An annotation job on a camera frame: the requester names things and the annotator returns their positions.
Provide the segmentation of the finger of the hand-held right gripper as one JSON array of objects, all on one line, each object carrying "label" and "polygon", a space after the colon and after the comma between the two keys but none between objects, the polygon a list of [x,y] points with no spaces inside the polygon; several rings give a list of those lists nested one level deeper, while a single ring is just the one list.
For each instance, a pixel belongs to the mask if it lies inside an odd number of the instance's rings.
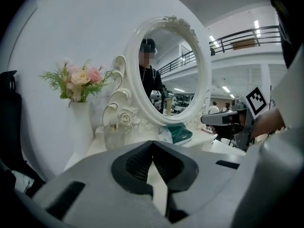
[{"label": "finger of the hand-held right gripper", "polygon": [[238,120],[237,115],[237,111],[224,111],[215,114],[203,115],[200,120],[206,125],[227,126],[234,124]]},{"label": "finger of the hand-held right gripper", "polygon": [[234,129],[232,125],[227,126],[213,126],[214,133],[217,135],[216,140],[221,141],[222,138],[234,140]]}]

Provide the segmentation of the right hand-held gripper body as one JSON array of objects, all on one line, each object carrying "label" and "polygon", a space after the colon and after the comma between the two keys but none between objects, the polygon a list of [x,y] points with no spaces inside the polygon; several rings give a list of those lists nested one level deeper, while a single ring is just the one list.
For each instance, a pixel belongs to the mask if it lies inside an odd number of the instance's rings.
[{"label": "right hand-held gripper body", "polygon": [[246,151],[249,148],[255,120],[267,109],[268,103],[259,87],[251,89],[232,101],[232,111],[236,111],[238,115],[245,115],[244,125],[238,133],[234,134],[234,140],[239,149]]}]

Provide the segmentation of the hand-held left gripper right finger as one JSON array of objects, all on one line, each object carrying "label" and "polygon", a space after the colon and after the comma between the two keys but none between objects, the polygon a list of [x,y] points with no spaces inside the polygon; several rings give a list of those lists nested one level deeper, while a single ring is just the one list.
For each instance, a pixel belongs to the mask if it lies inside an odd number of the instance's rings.
[{"label": "hand-held left gripper right finger", "polygon": [[153,224],[231,224],[242,199],[236,181],[241,155],[198,151],[166,142],[152,143],[156,167],[168,188],[169,217],[157,214]]}]

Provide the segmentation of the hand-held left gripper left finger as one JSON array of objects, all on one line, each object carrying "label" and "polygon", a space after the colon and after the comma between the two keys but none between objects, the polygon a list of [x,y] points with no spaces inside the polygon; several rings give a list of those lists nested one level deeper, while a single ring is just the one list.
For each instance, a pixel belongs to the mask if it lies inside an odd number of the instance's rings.
[{"label": "hand-held left gripper left finger", "polygon": [[75,228],[164,228],[147,183],[152,142],[97,153],[48,181],[33,200]]}]

